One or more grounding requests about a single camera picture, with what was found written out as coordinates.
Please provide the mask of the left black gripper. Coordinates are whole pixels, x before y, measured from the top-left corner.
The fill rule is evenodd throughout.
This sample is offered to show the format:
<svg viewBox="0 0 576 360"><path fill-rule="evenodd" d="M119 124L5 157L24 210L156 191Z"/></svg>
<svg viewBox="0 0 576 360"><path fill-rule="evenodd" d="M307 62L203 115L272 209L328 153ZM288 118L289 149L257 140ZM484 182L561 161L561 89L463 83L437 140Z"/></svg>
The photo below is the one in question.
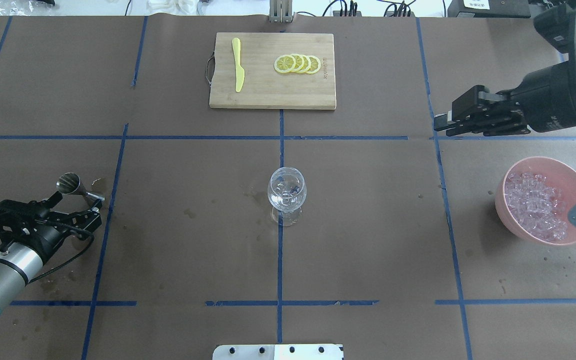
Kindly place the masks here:
<svg viewBox="0 0 576 360"><path fill-rule="evenodd" d="M0 239L3 244L29 240L39 234L39 226L50 226L64 238L75 236L79 240L93 240L93 232L101 224L100 210L105 198L98 194L85 194L88 208L63 213L53 208L63 199L60 192L41 201L19 202L5 199L0 201Z"/></svg>

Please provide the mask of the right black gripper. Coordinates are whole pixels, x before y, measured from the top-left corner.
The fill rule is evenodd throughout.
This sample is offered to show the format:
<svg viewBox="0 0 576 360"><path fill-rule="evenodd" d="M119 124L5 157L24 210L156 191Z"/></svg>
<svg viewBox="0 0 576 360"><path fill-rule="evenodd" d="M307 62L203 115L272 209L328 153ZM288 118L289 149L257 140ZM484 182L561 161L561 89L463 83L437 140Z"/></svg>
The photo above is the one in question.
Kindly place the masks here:
<svg viewBox="0 0 576 360"><path fill-rule="evenodd" d="M484 137L527 135L531 130L521 107L509 100L509 93L491 93L475 85L452 101L451 112L433 118L433 130L448 137L467 133Z"/></svg>

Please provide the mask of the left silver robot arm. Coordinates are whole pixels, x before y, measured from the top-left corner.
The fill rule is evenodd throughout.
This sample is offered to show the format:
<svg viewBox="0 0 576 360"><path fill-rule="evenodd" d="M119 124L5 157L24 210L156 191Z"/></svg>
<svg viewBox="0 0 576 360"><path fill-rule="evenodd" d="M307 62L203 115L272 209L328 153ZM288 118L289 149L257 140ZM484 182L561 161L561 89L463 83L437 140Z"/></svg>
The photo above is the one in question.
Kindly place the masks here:
<svg viewBox="0 0 576 360"><path fill-rule="evenodd" d="M85 197L89 207L71 213L55 210L63 199L60 192L41 201L0 202L0 316L25 287L45 277L41 269L66 239L93 244L105 199L92 193Z"/></svg>

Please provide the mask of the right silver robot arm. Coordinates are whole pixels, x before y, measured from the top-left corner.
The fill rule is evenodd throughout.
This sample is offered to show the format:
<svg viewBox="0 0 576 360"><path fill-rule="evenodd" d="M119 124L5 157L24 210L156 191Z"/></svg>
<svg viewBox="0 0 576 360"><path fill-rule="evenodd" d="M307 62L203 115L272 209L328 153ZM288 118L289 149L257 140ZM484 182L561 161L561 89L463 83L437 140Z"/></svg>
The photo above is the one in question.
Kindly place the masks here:
<svg viewBox="0 0 576 360"><path fill-rule="evenodd" d="M452 102L448 112L433 119L435 132L446 136L464 133L485 137L526 135L576 127L576 0L551 7L534 18L535 30L567 61L526 75L514 89L492 93L475 85ZM568 222L566 239L555 246L576 243L576 171L555 159L533 156L516 162L510 170L542 168L553 174L570 209L562 216Z"/></svg>

